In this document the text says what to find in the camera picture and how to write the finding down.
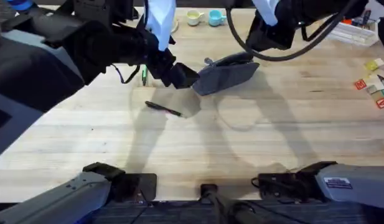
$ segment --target white cup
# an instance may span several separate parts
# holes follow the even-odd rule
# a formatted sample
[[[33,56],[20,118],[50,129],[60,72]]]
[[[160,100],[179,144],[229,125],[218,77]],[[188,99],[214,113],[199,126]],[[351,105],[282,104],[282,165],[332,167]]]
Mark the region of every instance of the white cup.
[[[197,26],[200,23],[200,21],[202,20],[204,13],[199,12],[195,9],[192,9],[192,10],[187,11],[186,16],[187,16],[187,23],[190,26]]]

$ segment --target teal cup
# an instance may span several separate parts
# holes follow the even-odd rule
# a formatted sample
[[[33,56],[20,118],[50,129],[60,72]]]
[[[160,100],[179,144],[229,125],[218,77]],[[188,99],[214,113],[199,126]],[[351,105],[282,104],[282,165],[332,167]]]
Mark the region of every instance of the teal cup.
[[[208,24],[214,27],[223,25],[226,18],[227,18],[226,16],[222,15],[221,11],[211,10],[210,13],[208,14]]]

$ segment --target mug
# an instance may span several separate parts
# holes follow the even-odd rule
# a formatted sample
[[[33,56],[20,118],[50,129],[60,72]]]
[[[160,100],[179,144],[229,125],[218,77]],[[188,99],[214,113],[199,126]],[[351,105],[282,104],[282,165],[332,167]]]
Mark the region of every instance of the mug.
[[[222,12],[219,10],[211,10],[208,19],[208,24],[211,26],[219,26],[222,25],[225,19],[227,18],[226,16],[222,15]]]
[[[187,18],[188,18],[187,23],[190,26],[197,26],[202,20],[203,16],[204,16],[204,13],[200,13],[195,9],[189,10],[187,11]]]

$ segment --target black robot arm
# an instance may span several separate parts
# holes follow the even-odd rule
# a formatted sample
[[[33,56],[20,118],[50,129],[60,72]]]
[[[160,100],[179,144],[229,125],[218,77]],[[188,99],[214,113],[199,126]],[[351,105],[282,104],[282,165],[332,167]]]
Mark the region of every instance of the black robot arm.
[[[176,63],[169,49],[158,49],[142,20],[136,28],[124,25],[133,7],[123,3],[68,0],[53,11],[29,0],[11,2],[27,9],[1,27],[0,154],[112,63],[145,64],[155,79],[175,88],[188,88],[198,79],[195,71]]]

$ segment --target wooden table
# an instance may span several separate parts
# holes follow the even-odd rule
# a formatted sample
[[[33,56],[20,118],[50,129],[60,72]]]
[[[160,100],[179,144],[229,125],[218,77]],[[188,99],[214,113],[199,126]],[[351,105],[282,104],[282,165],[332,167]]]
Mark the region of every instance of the wooden table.
[[[205,57],[241,50],[228,26],[189,27],[186,10],[177,10],[177,44],[171,46],[178,61],[200,70]],[[234,10],[233,16],[245,37],[253,10]],[[304,45],[296,35],[293,49]],[[122,85],[110,67],[0,157],[0,202],[33,197],[97,161],[156,173],[158,200],[195,199],[202,183],[216,183],[231,197],[258,198],[250,185],[258,173],[317,161],[384,166],[384,110],[353,86],[366,74],[363,63],[378,56],[384,59],[381,44],[361,48],[325,40],[295,60],[258,61],[250,81],[205,97],[160,82],[143,87],[140,77]],[[120,67],[124,76],[134,69]],[[189,118],[146,108],[146,100]]]

